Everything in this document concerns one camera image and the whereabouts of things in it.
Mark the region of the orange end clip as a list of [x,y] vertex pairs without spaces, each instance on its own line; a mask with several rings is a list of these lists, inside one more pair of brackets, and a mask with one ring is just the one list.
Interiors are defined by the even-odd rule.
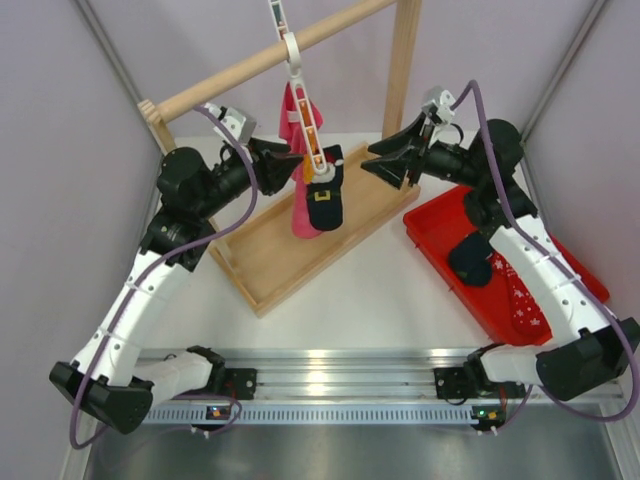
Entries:
[[327,163],[321,163],[319,165],[313,161],[305,163],[302,169],[304,183],[306,185],[312,183],[323,183],[325,181],[327,169]]

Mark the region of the white clip hanger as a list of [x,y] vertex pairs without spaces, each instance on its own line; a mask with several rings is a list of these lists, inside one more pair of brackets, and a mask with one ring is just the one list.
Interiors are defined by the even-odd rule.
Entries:
[[278,38],[284,42],[287,50],[286,68],[289,79],[282,100],[280,117],[280,137],[290,145],[304,146],[303,153],[307,162],[317,165],[327,163],[319,141],[314,105],[309,98],[303,73],[300,49],[295,34],[289,29],[281,1],[268,1],[274,27]]

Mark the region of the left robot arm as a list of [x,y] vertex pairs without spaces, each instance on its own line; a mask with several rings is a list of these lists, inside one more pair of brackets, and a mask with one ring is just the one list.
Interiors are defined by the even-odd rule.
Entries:
[[245,191],[279,192],[302,161],[286,144],[255,138],[238,150],[225,144],[213,167],[192,147],[178,147],[163,158],[156,182],[161,207],[121,292],[85,347],[51,369],[51,383],[75,413],[129,434],[167,400],[191,391],[205,397],[223,391],[225,360],[211,349],[189,347],[172,359],[140,367],[142,343],[208,245],[220,237],[211,217]]

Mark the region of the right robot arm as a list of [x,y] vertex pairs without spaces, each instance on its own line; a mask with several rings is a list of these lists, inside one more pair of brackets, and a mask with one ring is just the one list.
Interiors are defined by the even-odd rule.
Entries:
[[490,396],[503,382],[536,385],[572,400],[631,372],[639,324],[618,319],[586,287],[546,231],[535,205],[514,181],[524,151],[506,120],[485,121],[466,147],[438,140],[440,116],[421,113],[405,129],[369,146],[366,172],[394,188],[429,175],[468,188],[463,205],[484,243],[500,254],[532,295],[551,330],[540,346],[496,346],[475,353],[469,389]]

